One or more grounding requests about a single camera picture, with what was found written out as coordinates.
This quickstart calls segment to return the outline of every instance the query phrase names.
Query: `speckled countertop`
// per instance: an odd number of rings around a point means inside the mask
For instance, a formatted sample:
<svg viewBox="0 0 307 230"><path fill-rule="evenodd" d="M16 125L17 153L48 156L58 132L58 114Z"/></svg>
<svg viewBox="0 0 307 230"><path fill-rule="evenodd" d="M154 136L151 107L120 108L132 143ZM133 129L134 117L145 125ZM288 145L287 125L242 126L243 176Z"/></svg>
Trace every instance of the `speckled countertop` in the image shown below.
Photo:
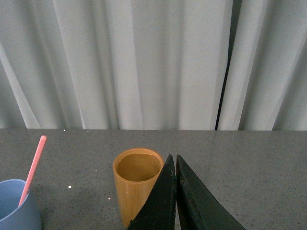
<svg viewBox="0 0 307 230"><path fill-rule="evenodd" d="M0 129L0 181L26 180L41 135L31 189L44 230L125 229L112 162L135 147L180 154L247 230L307 229L307 132Z"/></svg>

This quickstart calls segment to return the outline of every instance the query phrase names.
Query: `white curtain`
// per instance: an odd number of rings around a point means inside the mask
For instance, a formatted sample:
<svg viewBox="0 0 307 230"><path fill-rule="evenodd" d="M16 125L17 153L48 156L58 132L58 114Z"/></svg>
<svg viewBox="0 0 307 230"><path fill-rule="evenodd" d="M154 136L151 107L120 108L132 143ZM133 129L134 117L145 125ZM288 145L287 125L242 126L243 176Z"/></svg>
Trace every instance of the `white curtain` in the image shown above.
<svg viewBox="0 0 307 230"><path fill-rule="evenodd" d="M306 22L306 0L0 0L0 128L307 130Z"/></svg>

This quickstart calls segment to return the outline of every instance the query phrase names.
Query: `pink plastic utensil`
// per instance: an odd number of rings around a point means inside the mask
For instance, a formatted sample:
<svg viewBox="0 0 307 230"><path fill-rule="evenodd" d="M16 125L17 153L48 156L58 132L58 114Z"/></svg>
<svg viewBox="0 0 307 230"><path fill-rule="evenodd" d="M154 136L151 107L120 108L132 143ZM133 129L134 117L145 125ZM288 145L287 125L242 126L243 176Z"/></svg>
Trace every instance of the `pink plastic utensil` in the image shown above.
<svg viewBox="0 0 307 230"><path fill-rule="evenodd" d="M38 146L37 146L37 149L36 149L36 153L35 153L35 156L33 158L32 165L31 165L31 168L30 168L30 171L29 171L29 174L28 174L28 178L27 178L27 181L25 182L24 190L23 190L23 193L21 195L18 206L20 206L23 203L25 197L27 196L27 194L29 192L30 184L32 182L34 173L36 171L37 164L39 162L40 156L42 155L46 140L47 140L46 136L42 136L39 140L39 143L38 143Z"/></svg>

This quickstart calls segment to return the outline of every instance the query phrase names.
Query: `light blue mug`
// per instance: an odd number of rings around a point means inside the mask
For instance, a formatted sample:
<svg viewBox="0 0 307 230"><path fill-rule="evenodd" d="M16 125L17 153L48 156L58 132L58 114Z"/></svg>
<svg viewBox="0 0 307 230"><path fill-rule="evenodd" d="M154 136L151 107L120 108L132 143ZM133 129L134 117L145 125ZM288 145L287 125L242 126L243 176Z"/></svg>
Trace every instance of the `light blue mug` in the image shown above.
<svg viewBox="0 0 307 230"><path fill-rule="evenodd" d="M35 198L29 190L18 207L25 181L11 179L0 182L0 230L41 230L42 222Z"/></svg>

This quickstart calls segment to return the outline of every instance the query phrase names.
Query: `orange cup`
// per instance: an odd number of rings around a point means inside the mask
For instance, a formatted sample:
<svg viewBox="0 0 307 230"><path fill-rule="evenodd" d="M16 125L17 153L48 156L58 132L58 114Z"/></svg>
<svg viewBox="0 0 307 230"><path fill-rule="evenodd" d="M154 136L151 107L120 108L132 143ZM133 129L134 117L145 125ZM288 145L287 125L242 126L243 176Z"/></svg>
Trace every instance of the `orange cup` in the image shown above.
<svg viewBox="0 0 307 230"><path fill-rule="evenodd" d="M163 165L159 153L144 148L126 150L114 160L118 206L126 228L145 204Z"/></svg>

